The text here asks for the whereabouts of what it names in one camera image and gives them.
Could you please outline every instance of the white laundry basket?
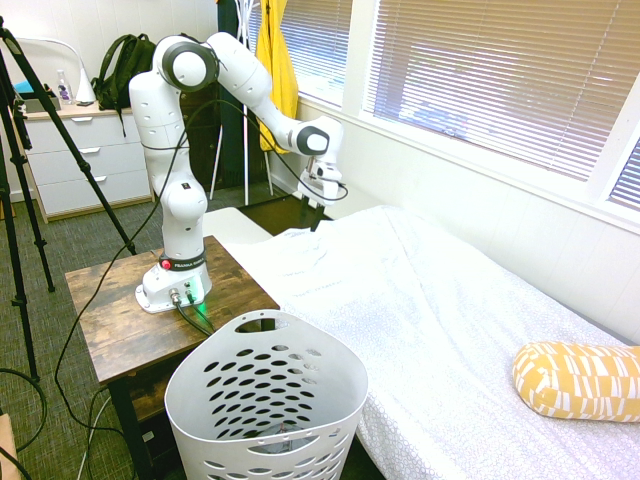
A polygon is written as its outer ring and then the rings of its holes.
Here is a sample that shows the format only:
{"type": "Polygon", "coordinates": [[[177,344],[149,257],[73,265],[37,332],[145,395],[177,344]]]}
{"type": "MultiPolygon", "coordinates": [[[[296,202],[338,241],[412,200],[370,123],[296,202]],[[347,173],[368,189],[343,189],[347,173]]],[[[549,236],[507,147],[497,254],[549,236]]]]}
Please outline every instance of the white laundry basket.
{"type": "Polygon", "coordinates": [[[364,365],[340,341],[260,310],[230,321],[182,362],[165,407],[189,480],[338,480],[367,384],[364,365]],[[238,331],[264,319],[276,329],[238,331]]]}

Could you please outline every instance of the yellow pillow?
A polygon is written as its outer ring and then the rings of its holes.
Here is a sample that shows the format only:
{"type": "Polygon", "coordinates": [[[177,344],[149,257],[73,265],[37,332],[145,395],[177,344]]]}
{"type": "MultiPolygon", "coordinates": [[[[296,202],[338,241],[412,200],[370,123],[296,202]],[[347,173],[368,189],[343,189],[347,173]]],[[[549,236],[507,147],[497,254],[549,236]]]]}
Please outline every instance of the yellow pillow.
{"type": "Polygon", "coordinates": [[[528,343],[513,362],[513,384],[547,417],[640,422],[640,347],[528,343]]]}

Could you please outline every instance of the window blinds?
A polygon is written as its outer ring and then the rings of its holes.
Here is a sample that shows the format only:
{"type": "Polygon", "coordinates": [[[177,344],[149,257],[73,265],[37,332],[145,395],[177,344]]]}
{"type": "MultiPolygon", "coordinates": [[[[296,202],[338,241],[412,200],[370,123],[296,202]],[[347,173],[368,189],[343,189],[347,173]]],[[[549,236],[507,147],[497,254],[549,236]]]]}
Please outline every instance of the window blinds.
{"type": "Polygon", "coordinates": [[[640,140],[631,152],[610,200],[640,210],[640,140]]]}
{"type": "Polygon", "coordinates": [[[637,0],[380,0],[365,110],[585,180],[640,70],[637,0]]]}
{"type": "MultiPolygon", "coordinates": [[[[251,45],[261,23],[260,1],[250,20],[251,45]]],[[[282,33],[301,92],[334,105],[342,104],[352,0],[289,0],[282,33]]]]}

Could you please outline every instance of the bed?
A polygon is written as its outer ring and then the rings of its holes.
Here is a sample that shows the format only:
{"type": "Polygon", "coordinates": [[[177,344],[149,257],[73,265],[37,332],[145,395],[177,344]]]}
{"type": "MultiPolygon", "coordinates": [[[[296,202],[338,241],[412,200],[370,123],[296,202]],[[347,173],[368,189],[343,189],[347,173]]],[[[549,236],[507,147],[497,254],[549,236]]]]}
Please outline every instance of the bed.
{"type": "Polygon", "coordinates": [[[362,359],[358,436],[387,479],[640,478],[639,424],[542,417],[512,385],[528,342],[620,342],[426,220],[381,206],[226,247],[362,359]]]}

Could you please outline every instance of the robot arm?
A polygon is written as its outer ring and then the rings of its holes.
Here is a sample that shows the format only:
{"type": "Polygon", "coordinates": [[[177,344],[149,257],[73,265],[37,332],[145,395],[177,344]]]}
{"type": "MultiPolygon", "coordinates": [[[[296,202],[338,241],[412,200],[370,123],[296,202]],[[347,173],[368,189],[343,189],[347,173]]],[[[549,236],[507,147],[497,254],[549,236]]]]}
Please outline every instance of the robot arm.
{"type": "MultiPolygon", "coordinates": [[[[283,115],[269,98],[269,73],[227,33],[216,33],[204,44],[181,36],[161,40],[151,71],[135,76],[129,84],[154,191],[160,194],[185,130],[180,93],[197,91],[215,80],[256,114],[280,147],[310,157],[298,189],[322,206],[331,205],[341,179],[335,164],[342,125],[327,117],[300,122],[283,115]]],[[[164,253],[136,290],[138,302],[151,313],[174,308],[176,298],[183,305],[201,303],[212,287],[202,239],[207,197],[191,172],[186,143],[175,156],[160,201],[164,253]]]]}

